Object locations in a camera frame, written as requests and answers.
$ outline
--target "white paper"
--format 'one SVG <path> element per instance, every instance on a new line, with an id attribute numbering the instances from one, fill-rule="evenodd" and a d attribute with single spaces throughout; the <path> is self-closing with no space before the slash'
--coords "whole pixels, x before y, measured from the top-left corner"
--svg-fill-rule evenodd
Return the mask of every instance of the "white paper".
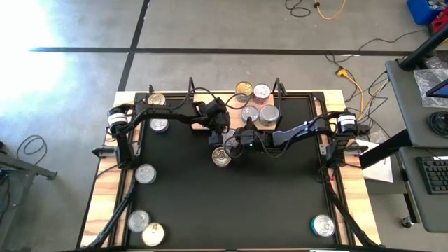
<path id="1" fill-rule="evenodd" d="M 365 152 L 378 146 L 378 143 L 371 143 L 369 141 L 358 139 L 356 140 L 356 143 L 358 143 L 360 146 L 367 146 L 368 149 Z M 366 179 L 374 179 L 378 181 L 393 183 L 391 158 L 387 157 L 386 159 L 383 159 L 378 163 L 365 168 L 363 170 L 363 174 L 364 178 Z"/>

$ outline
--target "caster wheel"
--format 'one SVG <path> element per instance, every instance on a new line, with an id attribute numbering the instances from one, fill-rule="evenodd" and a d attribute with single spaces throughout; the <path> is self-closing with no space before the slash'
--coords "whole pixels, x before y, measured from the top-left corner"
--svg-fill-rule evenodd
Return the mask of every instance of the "caster wheel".
<path id="1" fill-rule="evenodd" d="M 411 217 L 405 217 L 405 218 L 401 219 L 401 225 L 404 228 L 411 228 L 413 224 L 414 223 L 412 222 Z"/>

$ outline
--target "silver can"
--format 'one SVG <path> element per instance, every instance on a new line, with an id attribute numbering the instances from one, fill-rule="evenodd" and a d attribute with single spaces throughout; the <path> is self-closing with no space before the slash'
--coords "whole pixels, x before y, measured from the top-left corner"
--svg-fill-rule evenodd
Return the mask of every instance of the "silver can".
<path id="1" fill-rule="evenodd" d="M 165 105 L 166 99 L 163 94 L 155 93 L 148 98 L 148 104 Z"/>
<path id="2" fill-rule="evenodd" d="M 271 95 L 271 89 L 266 84 L 258 84 L 253 88 L 252 100 L 257 104 L 265 104 Z"/>
<path id="3" fill-rule="evenodd" d="M 238 83 L 235 86 L 235 93 L 241 94 L 236 96 L 238 102 L 246 103 L 251 98 L 251 95 L 253 93 L 252 84 L 248 83 L 247 81 Z"/>
<path id="4" fill-rule="evenodd" d="M 139 183 L 149 184 L 154 182 L 157 171 L 150 164 L 142 164 L 135 170 L 135 180 Z"/>
<path id="5" fill-rule="evenodd" d="M 319 214 L 311 220 L 313 233 L 320 237 L 330 237 L 335 233 L 335 222 L 325 214 Z"/>
<path id="6" fill-rule="evenodd" d="M 143 232 L 148 227 L 151 217 L 143 210 L 133 211 L 127 219 L 127 226 L 133 232 Z"/>
<path id="7" fill-rule="evenodd" d="M 254 106 L 245 106 L 241 109 L 241 120 L 243 122 L 247 122 L 247 118 L 251 117 L 252 121 L 255 122 L 258 120 L 258 116 L 260 113 L 258 112 L 258 108 Z"/>
<path id="8" fill-rule="evenodd" d="M 260 123 L 264 126 L 274 125 L 279 117 L 280 111 L 274 105 L 266 105 L 260 109 Z"/>
<path id="9" fill-rule="evenodd" d="M 229 141 L 227 141 L 227 143 L 225 145 L 226 148 L 231 148 L 231 147 L 235 147 L 235 146 L 238 145 L 237 140 L 233 137 L 234 134 L 235 134 L 235 130 L 234 129 L 229 129 L 229 132 L 222 133 L 222 135 L 223 135 L 223 144 L 227 141 L 227 139 L 232 137 Z"/>
<path id="10" fill-rule="evenodd" d="M 217 147 L 211 154 L 211 159 L 219 167 L 226 167 L 232 160 L 225 152 L 224 147 Z"/>
<path id="11" fill-rule="evenodd" d="M 168 130 L 168 119 L 156 119 L 149 120 L 149 126 L 157 133 L 162 133 Z"/>
<path id="12" fill-rule="evenodd" d="M 165 229 L 159 223 L 149 223 L 148 227 L 141 233 L 143 243 L 153 247 L 160 244 L 165 237 Z"/>

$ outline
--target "blue container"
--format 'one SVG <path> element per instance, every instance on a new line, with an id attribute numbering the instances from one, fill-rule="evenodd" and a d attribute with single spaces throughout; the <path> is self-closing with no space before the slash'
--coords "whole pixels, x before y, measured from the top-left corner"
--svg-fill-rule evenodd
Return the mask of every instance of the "blue container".
<path id="1" fill-rule="evenodd" d="M 442 12 L 442 10 L 433 10 L 428 0 L 407 0 L 407 7 L 418 25 L 429 25 Z"/>

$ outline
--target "floor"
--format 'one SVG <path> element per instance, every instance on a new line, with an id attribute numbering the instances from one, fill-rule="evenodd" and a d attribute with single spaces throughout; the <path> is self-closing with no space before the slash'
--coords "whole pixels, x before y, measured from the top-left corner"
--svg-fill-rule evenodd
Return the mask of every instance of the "floor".
<path id="1" fill-rule="evenodd" d="M 302 18 L 289 15 L 277 0 L 152 0 L 144 12 L 146 4 L 33 0 L 3 8 L 0 25 L 5 37 L 14 39 L 0 42 L 8 48 L 1 61 L 8 89 L 0 92 L 0 139 L 14 153 L 24 138 L 40 134 L 48 145 L 40 165 L 59 172 L 54 181 L 35 180 L 13 231 L 12 249 L 75 247 L 98 163 L 90 150 L 102 144 L 106 110 L 117 90 L 147 90 L 149 84 L 156 90 L 185 90 L 190 76 L 197 86 L 226 90 L 242 80 L 273 83 L 279 77 L 287 89 L 341 89 L 348 98 L 354 87 L 335 76 L 337 66 L 325 59 L 324 50 L 355 51 L 374 38 L 393 40 L 424 29 L 414 24 L 405 0 L 348 1 L 332 21 L 319 17 L 310 0 L 302 6 L 311 15 Z M 321 5 L 332 15 L 340 2 L 322 0 Z M 139 22 L 142 10 L 145 18 Z M 343 66 L 367 88 L 384 71 L 385 61 L 427 38 L 423 31 L 396 43 L 377 41 L 364 48 L 371 56 L 353 57 Z M 134 53 L 145 48 L 296 49 L 303 55 Z M 372 117 L 395 134 L 404 127 L 399 108 L 390 86 L 382 94 L 390 99 Z M 359 102 L 357 96 L 347 106 L 358 108 Z M 372 195 L 371 201 L 386 246 L 448 247 L 447 234 L 428 233 L 418 224 L 410 230 L 399 226 L 399 218 L 407 215 L 402 196 Z"/>

